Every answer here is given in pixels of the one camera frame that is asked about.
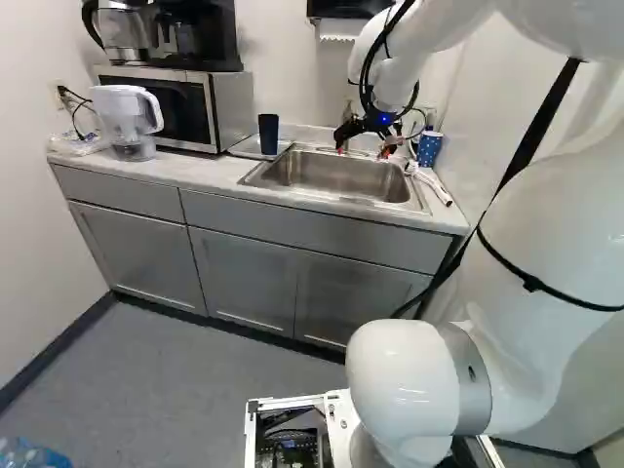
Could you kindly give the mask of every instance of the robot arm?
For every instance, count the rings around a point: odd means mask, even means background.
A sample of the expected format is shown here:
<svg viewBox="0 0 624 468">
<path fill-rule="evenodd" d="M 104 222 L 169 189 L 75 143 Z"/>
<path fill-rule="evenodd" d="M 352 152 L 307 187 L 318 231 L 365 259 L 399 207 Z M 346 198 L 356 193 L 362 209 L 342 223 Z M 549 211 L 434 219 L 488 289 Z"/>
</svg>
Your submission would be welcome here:
<svg viewBox="0 0 624 468">
<path fill-rule="evenodd" d="M 406 0 L 369 21 L 348 64 L 349 82 L 361 88 L 366 115 L 336 130 L 336 148 L 363 132 L 388 135 L 412 106 L 410 95 L 417 96 L 415 86 L 429 56 L 464 40 L 491 12 L 490 0 Z M 393 25 L 392 19 L 398 22 Z M 382 33 L 387 36 L 379 42 Z"/>
<path fill-rule="evenodd" d="M 493 4 L 522 33 L 558 52 L 624 59 L 624 2 Z M 487 0 L 411 2 L 386 38 L 391 58 L 383 47 L 373 50 L 387 12 L 375 17 L 349 60 L 352 81 L 370 68 L 361 127 L 389 125 L 426 58 L 461 41 L 489 12 Z M 377 120 L 383 116 L 390 122 Z M 341 130 L 337 136 L 345 137 Z M 464 322 L 436 328 L 383 320 L 353 335 L 346 362 L 351 398 L 392 466 L 435 465 L 454 434 L 514 433 L 538 422 L 555 404 L 572 354 L 624 309 L 624 219 L 609 195 L 621 191 L 622 147 L 620 122 L 604 139 L 545 158 L 505 186 L 470 241 L 455 272 L 456 292 L 440 314 Z M 551 292 L 536 291 L 518 271 Z"/>
<path fill-rule="evenodd" d="M 374 55 L 370 69 L 373 103 L 399 112 L 407 104 L 430 55 L 463 41 L 492 13 L 490 0 L 415 0 Z M 355 42 L 348 63 L 349 81 L 360 82 L 362 65 L 372 43 L 399 5 L 374 17 Z"/>
</svg>

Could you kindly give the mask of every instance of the dark blue tumbler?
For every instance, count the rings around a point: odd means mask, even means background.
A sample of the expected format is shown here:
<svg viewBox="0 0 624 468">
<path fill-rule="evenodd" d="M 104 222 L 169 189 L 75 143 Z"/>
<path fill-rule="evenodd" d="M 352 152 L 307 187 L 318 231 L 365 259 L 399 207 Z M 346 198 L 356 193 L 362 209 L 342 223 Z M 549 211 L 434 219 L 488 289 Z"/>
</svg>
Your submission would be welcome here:
<svg viewBox="0 0 624 468">
<path fill-rule="evenodd" d="M 260 114 L 257 116 L 257 127 L 260 132 L 260 150 L 262 154 L 277 155 L 280 116 L 277 114 Z"/>
</svg>

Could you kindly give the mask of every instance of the white countertop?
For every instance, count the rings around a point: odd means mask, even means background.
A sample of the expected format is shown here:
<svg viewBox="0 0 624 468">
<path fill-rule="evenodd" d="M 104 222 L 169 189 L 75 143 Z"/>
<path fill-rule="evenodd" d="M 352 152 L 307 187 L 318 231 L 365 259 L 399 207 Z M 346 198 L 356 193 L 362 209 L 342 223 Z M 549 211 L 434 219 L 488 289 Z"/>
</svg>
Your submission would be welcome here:
<svg viewBox="0 0 624 468">
<path fill-rule="evenodd" d="M 48 161 L 71 168 L 162 183 L 182 189 L 446 234 L 463 236 L 469 229 L 468 222 L 455 203 L 446 207 L 436 197 L 433 190 L 417 180 L 414 183 L 420 185 L 430 214 L 420 212 L 395 213 L 373 210 L 370 207 L 355 204 L 331 204 L 322 199 L 317 200 L 304 195 L 292 193 L 286 195 L 280 191 L 241 185 L 238 183 L 239 180 L 262 163 L 232 156 L 205 158 L 159 151 L 156 157 L 150 161 L 131 163 L 120 161 L 114 156 L 112 150 L 108 149 L 87 156 L 49 152 Z M 432 170 L 424 171 L 437 178 Z"/>
</svg>

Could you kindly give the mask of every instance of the cabinet drawer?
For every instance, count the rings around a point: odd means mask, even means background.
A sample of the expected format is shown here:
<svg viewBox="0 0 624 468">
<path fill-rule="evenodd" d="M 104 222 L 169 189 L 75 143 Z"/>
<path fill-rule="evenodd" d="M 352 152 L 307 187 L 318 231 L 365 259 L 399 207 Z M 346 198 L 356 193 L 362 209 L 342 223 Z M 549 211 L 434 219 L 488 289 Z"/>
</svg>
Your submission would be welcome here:
<svg viewBox="0 0 624 468">
<path fill-rule="evenodd" d="M 54 164 L 65 197 L 125 212 L 184 222 L 177 188 Z"/>
<path fill-rule="evenodd" d="M 432 278 L 322 253 L 298 256 L 294 336 L 338 350 L 360 326 L 387 319 Z"/>
<path fill-rule="evenodd" d="M 191 227 L 209 314 L 293 336 L 297 251 Z"/>
<path fill-rule="evenodd" d="M 186 226 L 78 202 L 69 209 L 111 288 L 206 315 Z"/>
<path fill-rule="evenodd" d="M 451 236 L 180 190 L 189 224 L 275 244 L 434 274 Z"/>
</svg>

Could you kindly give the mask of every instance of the gray carpet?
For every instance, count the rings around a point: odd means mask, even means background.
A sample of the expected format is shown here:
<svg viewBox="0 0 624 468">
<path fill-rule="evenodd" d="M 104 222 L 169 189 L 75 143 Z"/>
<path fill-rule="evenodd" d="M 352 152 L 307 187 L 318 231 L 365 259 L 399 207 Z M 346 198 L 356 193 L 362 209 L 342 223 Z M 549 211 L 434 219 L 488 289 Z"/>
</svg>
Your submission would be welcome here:
<svg viewBox="0 0 624 468">
<path fill-rule="evenodd" d="M 77 467 L 243 466 L 245 401 L 344 388 L 344 367 L 117 304 L 0 418 Z"/>
</svg>

